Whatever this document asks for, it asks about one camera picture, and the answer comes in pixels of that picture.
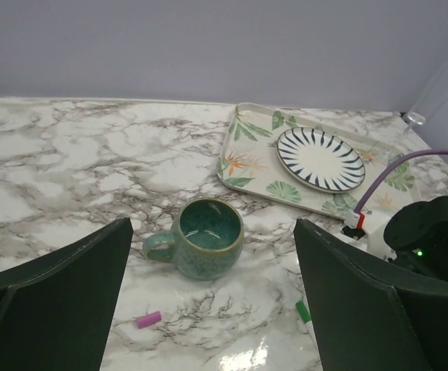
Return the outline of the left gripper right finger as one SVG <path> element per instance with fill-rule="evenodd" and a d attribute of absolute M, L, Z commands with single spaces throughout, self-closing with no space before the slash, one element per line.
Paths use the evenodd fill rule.
<path fill-rule="evenodd" d="M 298 219 L 296 252 L 325 370 L 448 370 L 448 282 Z"/>

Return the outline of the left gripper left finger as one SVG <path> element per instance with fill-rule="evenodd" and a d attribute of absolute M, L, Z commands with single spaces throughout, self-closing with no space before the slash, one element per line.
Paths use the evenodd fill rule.
<path fill-rule="evenodd" d="M 131 247 L 122 218 L 0 272 L 0 370 L 98 370 Z"/>

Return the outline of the green pen cap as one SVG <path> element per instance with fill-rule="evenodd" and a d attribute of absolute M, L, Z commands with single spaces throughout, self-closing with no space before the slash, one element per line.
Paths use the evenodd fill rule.
<path fill-rule="evenodd" d="M 308 323 L 311 321 L 309 310 L 303 300 L 296 302 L 296 310 L 303 323 Z"/>

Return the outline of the pink pen cap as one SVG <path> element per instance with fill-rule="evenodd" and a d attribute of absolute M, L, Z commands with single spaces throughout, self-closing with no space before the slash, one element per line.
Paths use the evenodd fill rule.
<path fill-rule="evenodd" d="M 137 328 L 147 328 L 151 325 L 154 325 L 162 320 L 161 312 L 160 311 L 154 311 L 151 313 L 148 313 L 146 315 L 143 315 L 141 317 L 138 317 L 135 321 Z"/>

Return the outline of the white pen green tip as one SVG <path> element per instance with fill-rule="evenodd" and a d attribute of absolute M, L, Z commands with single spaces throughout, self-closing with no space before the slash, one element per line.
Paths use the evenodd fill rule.
<path fill-rule="evenodd" d="M 308 334 L 313 338 L 314 337 L 314 331 L 313 331 L 313 323 L 311 321 L 306 323 L 306 329 L 308 331 Z"/>

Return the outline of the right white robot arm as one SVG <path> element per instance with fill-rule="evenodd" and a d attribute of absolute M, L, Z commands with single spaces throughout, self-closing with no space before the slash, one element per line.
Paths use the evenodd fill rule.
<path fill-rule="evenodd" d="M 398 266 L 448 282 L 448 196 L 402 208 L 389 220 L 383 239 Z"/>

